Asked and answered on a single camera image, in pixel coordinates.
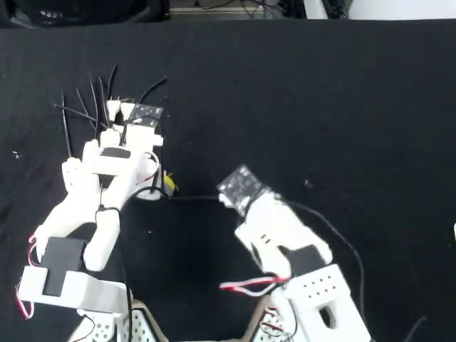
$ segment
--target black wire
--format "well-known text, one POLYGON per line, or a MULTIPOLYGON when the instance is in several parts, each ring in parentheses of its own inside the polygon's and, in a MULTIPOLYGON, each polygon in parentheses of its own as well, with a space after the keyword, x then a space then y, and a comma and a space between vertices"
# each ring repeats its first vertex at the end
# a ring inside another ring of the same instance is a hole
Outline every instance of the black wire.
POLYGON ((288 302, 290 304, 291 310, 293 311, 293 316, 294 316, 294 332, 287 338, 287 341, 293 340, 293 337, 296 335, 298 332, 298 316, 296 315, 296 311, 294 310, 292 302, 288 299, 288 302))
MULTIPOLYGON (((78 94, 78 97, 79 97, 79 102, 81 102, 81 105, 84 109, 84 113, 87 115, 87 116, 90 116, 92 118, 92 115, 89 114, 88 110, 87 110, 87 107, 84 103, 84 99, 81 95, 81 93, 79 92, 79 89, 76 88, 76 94, 78 94)), ((95 123, 93 123, 92 120, 89 120, 90 124, 92 125, 93 129, 95 129, 95 123)))
POLYGON ((210 10, 210 9, 218 9, 219 7, 224 7, 224 6, 228 6, 230 4, 232 4, 233 2, 235 2, 236 0, 228 0, 226 2, 222 2, 220 4, 217 4, 217 5, 214 5, 214 6, 203 6, 201 5, 200 1, 199 0, 196 0, 195 2, 195 6, 196 7, 200 7, 201 9, 204 9, 204 10, 210 10))
POLYGON ((111 71, 111 74, 109 75, 109 81, 108 81, 108 98, 113 98, 113 83, 114 83, 114 77, 115 77, 115 72, 117 71, 117 64, 114 64, 114 68, 111 71))
POLYGON ((163 145, 160 148, 160 171, 162 178, 161 188, 163 191, 165 191, 165 132, 163 130, 163 125, 160 124, 160 122, 157 124, 157 131, 158 134, 160 134, 163 138, 163 145))
MULTIPOLYGON (((83 118, 86 118, 90 121, 96 121, 96 119, 92 118, 91 116, 87 116, 86 114, 80 112, 79 110, 75 110, 75 109, 66 107, 64 105, 59 105, 57 103, 54 103, 54 107, 61 108, 61 109, 67 110, 68 112, 78 114, 78 115, 82 116, 83 118)), ((100 125, 102 125, 104 128, 108 128, 108 126, 106 126, 104 123, 100 123, 100 125)))
POLYGON ((65 112, 65 94, 63 94, 63 92, 62 92, 62 118, 63 118, 63 130, 65 131, 66 150, 68 152, 68 158, 71 158, 71 157, 73 157, 73 152, 71 151, 70 133, 68 131, 68 123, 66 121, 66 112, 65 112))
POLYGON ((132 341, 132 334, 133 334, 133 310, 131 306, 131 297, 130 297, 130 286, 128 284, 128 277, 127 272, 125 270, 125 259, 124 259, 124 240, 123 240, 123 233, 122 229, 119 231, 119 252, 120 252, 120 263, 122 264, 122 273, 123 273, 123 280, 125 282, 125 290, 127 291, 127 308, 128 308, 128 342, 132 341))
POLYGON ((244 4, 244 0, 240 0, 241 2, 241 6, 242 8, 244 9, 244 12, 247 13, 247 16, 250 17, 250 19, 253 19, 254 18, 254 15, 255 15, 255 12, 257 11, 257 9, 259 8, 259 5, 256 7, 256 9, 253 11, 253 12, 249 12, 249 10, 247 10, 247 7, 245 6, 244 4))
POLYGON ((424 322, 427 321, 427 317, 426 316, 423 316, 423 317, 420 317, 416 322, 415 324, 413 324, 410 332, 407 334, 407 336, 404 338, 404 341, 403 342, 411 342, 412 341, 412 338, 413 336, 415 335, 416 331, 418 330, 418 328, 420 327, 421 324, 423 324, 424 322))
POLYGON ((93 87, 93 80, 92 80, 92 75, 89 75, 90 79, 90 88, 92 89, 92 96, 93 96, 93 102, 95 103, 95 139, 98 139, 98 131, 100 130, 99 124, 100 122, 100 115, 98 113, 98 104, 97 104, 97 97, 95 95, 95 88, 93 87))
POLYGON ((167 77, 166 76, 163 76, 163 78, 157 82, 155 82, 154 84, 152 84, 144 93, 142 93, 142 95, 140 96, 140 99, 138 100, 138 103, 142 103, 145 99, 145 97, 154 89, 156 89, 156 87, 158 86, 161 86, 163 83, 165 83, 167 81, 167 77))
POLYGON ((85 340, 87 337, 89 337, 89 336, 92 334, 92 332, 95 330, 95 322, 93 321, 93 319, 91 319, 91 318, 90 318, 89 316, 87 316, 87 315, 84 315, 84 317, 87 318, 87 319, 89 319, 89 320, 92 322, 92 324, 93 324, 92 330, 90 331, 90 333, 88 333, 88 334, 85 335, 84 337, 78 338, 77 340, 74 340, 74 341, 71 341, 71 342, 80 342, 80 341, 83 341, 83 340, 85 340))
POLYGON ((350 242, 348 242, 348 240, 345 237, 343 237, 343 235, 329 222, 329 220, 326 217, 324 217, 323 214, 321 214, 321 213, 317 212, 316 210, 314 210, 310 207, 307 207, 306 205, 301 204, 301 203, 288 201, 285 199, 281 199, 281 201, 284 203, 287 203, 290 206, 296 207, 298 209, 302 209, 314 216, 317 216, 353 252, 353 254, 355 255, 356 261, 358 262, 358 267, 359 267, 359 272, 360 272, 359 311, 360 311, 360 315, 361 315, 364 323, 366 323, 366 314, 364 311, 364 283, 365 283, 364 274, 365 274, 365 272, 364 272, 363 261, 359 255, 358 251, 355 249, 355 247, 353 247, 353 245, 350 242))
POLYGON ((100 95, 101 95, 101 103, 103 104, 103 113, 105 115, 106 125, 110 127, 109 117, 108 117, 108 109, 106 108, 106 98, 105 98, 105 86, 103 85, 103 80, 100 76, 98 76, 98 82, 100 84, 100 95))

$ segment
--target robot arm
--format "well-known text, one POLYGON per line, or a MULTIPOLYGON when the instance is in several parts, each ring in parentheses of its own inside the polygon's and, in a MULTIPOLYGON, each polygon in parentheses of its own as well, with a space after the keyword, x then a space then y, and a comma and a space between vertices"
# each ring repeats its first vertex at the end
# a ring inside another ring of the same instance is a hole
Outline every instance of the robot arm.
POLYGON ((331 264, 329 245, 245 165, 218 190, 220 200, 244 218, 235 234, 260 269, 289 279, 271 293, 288 331, 285 341, 292 336, 304 342, 369 342, 371 337, 341 270, 331 264))
MULTIPOLYGON (((98 280, 86 270, 105 268, 126 201, 142 188, 162 186, 164 171, 152 149, 163 140, 155 134, 161 108, 117 102, 108 101, 111 122, 121 112, 124 125, 113 123, 99 141, 85 144, 81 160, 70 157, 62 164, 68 194, 31 236, 41 263, 24 269, 18 290, 23 301, 127 313, 125 285, 98 280), (67 238, 90 222, 96 223, 96 231, 88 243, 67 238)), ((150 190, 138 197, 158 200, 161 194, 150 190)))

